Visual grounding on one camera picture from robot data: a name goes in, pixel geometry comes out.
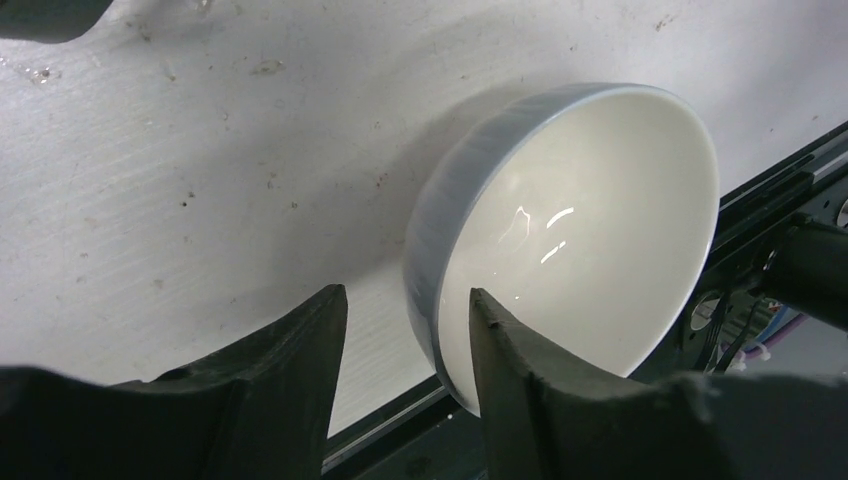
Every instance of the stained surface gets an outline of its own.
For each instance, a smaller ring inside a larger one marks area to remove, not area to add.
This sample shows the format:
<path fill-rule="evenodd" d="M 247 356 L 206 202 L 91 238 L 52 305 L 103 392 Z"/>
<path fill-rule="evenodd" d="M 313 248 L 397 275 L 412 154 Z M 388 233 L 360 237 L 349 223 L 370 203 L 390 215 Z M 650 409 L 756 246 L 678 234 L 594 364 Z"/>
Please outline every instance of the stained surface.
<path fill-rule="evenodd" d="M 703 116 L 727 192 L 846 120 L 846 20 L 824 0 L 118 0 L 68 44 L 0 41 L 0 363 L 150 380 L 345 283 L 337 431 L 432 372 L 397 259 L 473 123 L 563 83 L 654 84 Z"/>

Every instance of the black cylinder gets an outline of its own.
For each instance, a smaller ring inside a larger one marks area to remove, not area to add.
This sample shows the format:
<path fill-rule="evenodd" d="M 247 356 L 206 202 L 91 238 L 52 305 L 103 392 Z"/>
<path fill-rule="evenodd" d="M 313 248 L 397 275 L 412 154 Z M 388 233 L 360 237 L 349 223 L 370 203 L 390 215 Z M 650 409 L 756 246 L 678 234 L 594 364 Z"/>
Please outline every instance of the black cylinder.
<path fill-rule="evenodd" d="M 762 290 L 848 331 L 848 234 L 817 224 L 792 227 L 769 256 Z"/>

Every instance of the gray bowl exterior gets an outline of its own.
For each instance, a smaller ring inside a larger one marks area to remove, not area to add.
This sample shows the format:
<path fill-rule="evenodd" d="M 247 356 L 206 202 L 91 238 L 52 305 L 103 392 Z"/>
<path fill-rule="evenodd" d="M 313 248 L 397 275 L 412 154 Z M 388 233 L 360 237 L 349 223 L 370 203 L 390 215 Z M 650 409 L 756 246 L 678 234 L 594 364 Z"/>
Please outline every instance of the gray bowl exterior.
<path fill-rule="evenodd" d="M 439 347 L 439 300 L 451 252 L 477 199 L 538 130 L 596 94 L 633 84 L 576 84 L 527 97 L 475 127 L 445 156 L 421 191 L 406 230 L 403 278 L 412 330 L 439 379 L 464 407 Z"/>

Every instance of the black cable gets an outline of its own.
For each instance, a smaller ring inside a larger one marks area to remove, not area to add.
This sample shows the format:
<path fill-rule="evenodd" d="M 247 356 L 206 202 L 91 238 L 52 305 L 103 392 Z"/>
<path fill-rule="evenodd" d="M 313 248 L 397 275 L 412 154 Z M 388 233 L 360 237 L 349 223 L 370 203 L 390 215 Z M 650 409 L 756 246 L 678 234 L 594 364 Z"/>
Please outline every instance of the black cable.
<path fill-rule="evenodd" d="M 754 305 L 751 306 L 751 313 L 748 314 L 748 319 L 745 320 L 745 326 L 742 327 L 742 331 L 739 332 L 739 336 L 736 337 L 736 340 L 730 344 L 727 348 L 727 351 L 724 352 L 724 355 L 721 356 L 721 360 L 716 364 L 716 368 L 714 372 L 723 373 L 727 371 L 727 368 L 730 366 L 730 362 L 733 361 L 733 358 L 736 357 L 736 354 L 739 352 L 739 349 L 742 348 L 742 345 L 745 344 L 745 340 L 748 337 L 748 331 L 751 329 L 751 320 L 754 318 L 754 314 L 757 312 L 757 308 L 763 302 L 763 298 L 760 298 Z"/>
<path fill-rule="evenodd" d="M 701 347 L 701 354 L 698 355 L 698 360 L 695 361 L 695 365 L 692 367 L 694 370 L 704 371 L 710 363 L 710 359 L 715 351 L 715 346 L 718 343 L 721 327 L 724 325 L 724 319 L 727 316 L 727 306 L 730 303 L 730 296 L 732 293 L 732 289 L 725 291 L 721 297 L 719 297 L 718 305 L 716 305 L 715 310 L 713 310 L 713 313 L 710 314 L 710 325 L 707 327 L 709 328 L 709 331 L 707 331 L 707 338 L 704 341 L 704 345 Z"/>

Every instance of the ceramic bowl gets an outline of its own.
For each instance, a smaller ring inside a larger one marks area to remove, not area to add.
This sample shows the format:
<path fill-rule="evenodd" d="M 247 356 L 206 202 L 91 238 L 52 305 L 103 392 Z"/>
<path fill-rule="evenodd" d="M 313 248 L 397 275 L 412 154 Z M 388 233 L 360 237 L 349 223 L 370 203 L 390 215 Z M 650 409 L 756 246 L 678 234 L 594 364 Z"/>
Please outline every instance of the ceramic bowl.
<path fill-rule="evenodd" d="M 718 203 L 709 134 L 676 96 L 586 84 L 520 100 L 456 145 L 416 203 L 404 281 L 421 348 L 477 413 L 468 309 L 482 287 L 627 376 L 694 289 Z"/>

